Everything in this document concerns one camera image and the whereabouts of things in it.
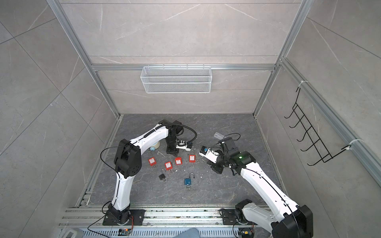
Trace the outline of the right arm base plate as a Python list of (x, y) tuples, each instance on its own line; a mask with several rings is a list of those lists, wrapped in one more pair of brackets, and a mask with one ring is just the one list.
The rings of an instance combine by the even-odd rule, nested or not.
[(254, 222), (250, 222), (246, 220), (243, 214), (235, 209), (225, 209), (221, 208), (219, 210), (219, 214), (222, 217), (224, 225), (234, 225), (236, 223), (240, 223), (242, 225), (257, 225)]

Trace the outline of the red padlock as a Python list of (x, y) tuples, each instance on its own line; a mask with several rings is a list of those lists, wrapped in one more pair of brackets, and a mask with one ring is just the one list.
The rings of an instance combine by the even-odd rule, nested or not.
[(157, 161), (154, 157), (151, 157), (149, 160), (148, 160), (150, 166), (154, 167), (156, 164), (157, 164)]
[(191, 149), (189, 152), (189, 162), (190, 163), (196, 162), (196, 151), (194, 149)]
[(176, 165), (182, 165), (182, 164), (183, 164), (183, 162), (182, 162), (182, 158), (181, 158), (181, 157), (177, 157), (177, 158), (175, 158), (175, 164), (176, 164)]
[(165, 170), (167, 171), (171, 171), (173, 169), (173, 164), (170, 161), (165, 162), (164, 165), (165, 165)]

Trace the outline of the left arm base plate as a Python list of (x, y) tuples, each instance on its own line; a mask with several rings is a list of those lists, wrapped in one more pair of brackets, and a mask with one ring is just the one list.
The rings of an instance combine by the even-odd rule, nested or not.
[(106, 212), (105, 218), (102, 222), (103, 226), (127, 226), (127, 225), (138, 225), (143, 224), (144, 215), (146, 210), (128, 210), (128, 211), (117, 211), (114, 208), (109, 209)]

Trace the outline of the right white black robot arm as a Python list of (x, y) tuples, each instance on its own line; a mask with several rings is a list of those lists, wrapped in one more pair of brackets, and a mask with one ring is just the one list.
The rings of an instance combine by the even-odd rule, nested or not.
[(221, 174), (229, 168), (245, 179), (261, 196), (269, 211), (245, 199), (235, 206), (237, 221), (253, 223), (267, 230), (274, 238), (311, 238), (314, 235), (313, 213), (289, 198), (262, 170), (248, 151), (241, 152), (231, 137), (218, 142), (219, 149), (202, 147), (199, 154), (207, 159), (212, 170)]

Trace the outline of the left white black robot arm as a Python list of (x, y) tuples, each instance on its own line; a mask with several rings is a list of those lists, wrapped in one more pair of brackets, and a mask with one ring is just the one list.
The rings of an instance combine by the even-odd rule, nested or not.
[(179, 150), (190, 151), (197, 132), (179, 121), (160, 121), (150, 131), (133, 138), (123, 139), (116, 146), (115, 166), (110, 168), (116, 172), (116, 188), (114, 197), (108, 205), (105, 217), (111, 218), (117, 225), (132, 222), (130, 213), (130, 194), (135, 176), (142, 168), (142, 154), (160, 142), (166, 140), (166, 153), (177, 156)]

